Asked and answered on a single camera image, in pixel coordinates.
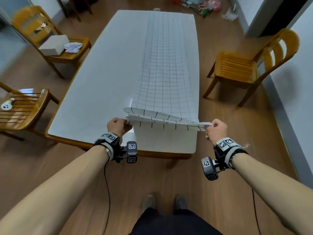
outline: white cloth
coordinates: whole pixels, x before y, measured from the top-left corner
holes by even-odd
[[[82,46],[83,46],[82,43],[73,42],[67,43],[66,45],[64,45],[64,48],[66,49],[65,52],[67,53],[77,54]]]

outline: shoe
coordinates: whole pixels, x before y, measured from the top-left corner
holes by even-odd
[[[156,208],[156,197],[153,194],[148,194],[146,198],[144,198],[142,203],[142,211],[144,212],[147,208]]]
[[[182,195],[178,195],[175,198],[175,210],[187,209],[186,199]]]

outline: black cable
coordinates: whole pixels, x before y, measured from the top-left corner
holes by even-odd
[[[252,189],[252,197],[253,197],[253,206],[254,206],[254,214],[255,214],[256,224],[258,226],[259,234],[261,235],[258,217],[256,216],[256,208],[255,208],[255,199],[254,199],[254,190],[253,189]]]
[[[106,188],[108,190],[108,195],[109,195],[109,213],[108,213],[108,218],[106,219],[106,225],[105,225],[105,229],[103,232],[103,235],[105,234],[106,228],[108,226],[108,222],[109,222],[109,216],[110,216],[110,209],[111,209],[111,198],[110,198],[110,191],[109,191],[109,186],[108,186],[108,181],[106,180],[106,175],[105,175],[105,169],[106,169],[106,165],[109,161],[106,162],[106,164],[104,165],[104,179],[105,179],[105,183],[106,183]]]

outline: black pants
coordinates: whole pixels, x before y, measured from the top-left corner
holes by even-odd
[[[136,222],[131,235],[138,234],[222,235],[218,230],[188,209],[178,209],[173,215],[165,217],[152,208],[147,208]]]

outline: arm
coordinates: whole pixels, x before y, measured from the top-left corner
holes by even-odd
[[[214,120],[212,124],[207,127],[206,138],[216,146],[217,141],[227,137],[227,125],[220,120]],[[286,228],[295,234],[313,234],[312,189],[248,154],[236,154],[231,162]]]
[[[120,138],[131,129],[114,118],[108,132]],[[103,146],[94,146],[22,199],[0,221],[0,234],[59,234],[89,185],[108,161]]]

